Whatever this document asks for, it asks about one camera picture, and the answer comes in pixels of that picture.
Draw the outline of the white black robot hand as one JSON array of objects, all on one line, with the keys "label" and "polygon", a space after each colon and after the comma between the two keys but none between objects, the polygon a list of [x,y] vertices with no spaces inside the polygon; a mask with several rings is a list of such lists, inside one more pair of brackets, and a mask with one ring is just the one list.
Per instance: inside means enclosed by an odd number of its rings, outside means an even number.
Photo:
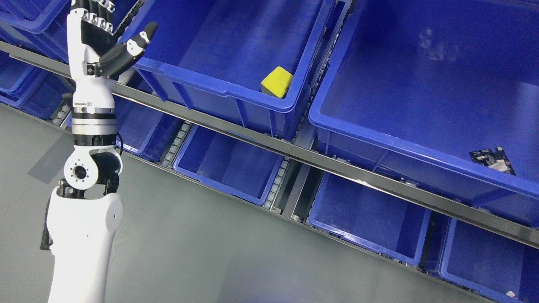
[{"label": "white black robot hand", "polygon": [[70,76],[75,81],[72,105],[76,113],[103,114],[114,111],[112,90],[119,76],[146,52],[158,30],[148,23],[142,31],[119,42],[143,1],[115,24],[117,1],[73,0],[66,18]]}]

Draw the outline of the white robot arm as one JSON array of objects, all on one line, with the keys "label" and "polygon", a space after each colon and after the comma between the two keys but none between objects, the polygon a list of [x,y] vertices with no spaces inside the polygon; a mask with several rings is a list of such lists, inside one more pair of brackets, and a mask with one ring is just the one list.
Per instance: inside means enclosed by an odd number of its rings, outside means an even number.
[{"label": "white robot arm", "polygon": [[45,209],[40,248],[54,256],[49,303],[102,303],[123,218],[113,107],[75,105],[74,150]]}]

